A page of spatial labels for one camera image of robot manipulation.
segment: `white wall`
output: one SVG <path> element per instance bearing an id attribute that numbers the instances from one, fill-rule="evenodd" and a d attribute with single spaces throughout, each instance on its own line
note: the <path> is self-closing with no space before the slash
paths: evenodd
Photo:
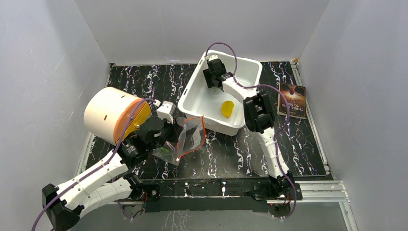
<path id="1" fill-rule="evenodd" d="M 0 229 L 26 231 L 42 187 L 76 173 L 109 64 L 73 0 L 1 1 L 0 22 Z"/>
<path id="2" fill-rule="evenodd" d="M 168 64 L 196 63 L 215 41 L 256 60 L 300 57 L 329 0 L 76 2 L 110 63 Z"/>
<path id="3" fill-rule="evenodd" d="M 408 1 L 331 0 L 300 71 L 361 231 L 408 230 Z"/>

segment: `white plastic tub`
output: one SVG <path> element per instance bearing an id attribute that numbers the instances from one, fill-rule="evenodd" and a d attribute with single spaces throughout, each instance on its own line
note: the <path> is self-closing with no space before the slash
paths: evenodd
<path id="1" fill-rule="evenodd" d="M 219 52 L 208 52 L 208 55 L 216 54 L 225 64 L 227 72 L 233 72 L 235 67 L 234 56 Z M 205 128 L 226 135 L 236 135 L 238 130 L 245 126 L 242 102 L 238 102 L 231 95 L 218 88 L 208 88 L 205 82 L 203 70 L 207 69 L 205 53 L 202 55 L 197 67 L 190 78 L 186 89 L 181 96 L 178 107 L 185 113 L 187 118 L 203 116 Z M 245 86 L 253 86 L 259 83 L 262 65 L 260 62 L 238 58 L 238 68 L 236 77 L 238 81 Z M 222 104 L 230 100 L 234 102 L 234 109 L 229 118 L 223 116 L 221 112 Z"/>

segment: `clear plastic bag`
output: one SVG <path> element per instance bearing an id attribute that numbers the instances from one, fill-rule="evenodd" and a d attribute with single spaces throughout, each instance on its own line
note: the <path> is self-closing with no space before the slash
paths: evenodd
<path id="1" fill-rule="evenodd" d="M 178 142 L 166 142 L 162 147 L 153 151 L 153 155 L 174 164 L 180 163 L 180 158 L 199 149 L 205 142 L 204 117 L 184 118 L 179 117 L 176 123 L 183 127 Z"/>

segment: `black marble surface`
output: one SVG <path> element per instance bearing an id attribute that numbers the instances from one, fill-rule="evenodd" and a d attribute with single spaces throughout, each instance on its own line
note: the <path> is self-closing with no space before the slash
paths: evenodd
<path id="1" fill-rule="evenodd" d="M 296 84 L 289 62 L 262 63 L 260 83 L 278 87 L 280 81 Z M 141 98 L 178 102 L 195 64 L 114 66 L 108 86 Z M 278 94 L 267 90 L 277 105 Z M 182 116 L 177 109 L 176 116 Z M 276 116 L 275 128 L 285 120 Z M 289 169 L 296 176 L 326 175 L 308 119 L 291 118 L 289 131 L 278 137 L 279 148 Z M 102 159 L 114 146 L 95 137 L 87 168 Z M 179 166 L 151 155 L 134 172 L 141 179 L 204 179 L 267 176 L 267 163 L 254 135 L 242 128 L 236 136 L 207 131 L 201 149 L 182 157 Z"/>

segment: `book cover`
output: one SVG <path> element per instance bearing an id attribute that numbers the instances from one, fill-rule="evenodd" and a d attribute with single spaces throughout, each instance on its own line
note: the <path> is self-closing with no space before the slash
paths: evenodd
<path id="1" fill-rule="evenodd" d="M 306 119 L 306 88 L 294 84 L 280 83 L 279 90 L 283 93 L 289 104 L 291 117 Z M 286 105 L 278 94 L 278 114 L 286 115 Z"/>

